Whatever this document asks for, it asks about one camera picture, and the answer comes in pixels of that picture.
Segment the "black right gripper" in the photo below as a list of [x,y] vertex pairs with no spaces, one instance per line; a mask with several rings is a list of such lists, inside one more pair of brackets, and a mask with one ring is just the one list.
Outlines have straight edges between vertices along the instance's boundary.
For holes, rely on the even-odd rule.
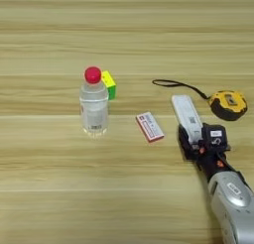
[[226,152],[230,150],[227,144],[215,145],[199,140],[198,144],[189,141],[189,135],[183,125],[178,129],[179,142],[188,161],[193,161],[203,171],[208,181],[218,173],[234,172],[226,159]]

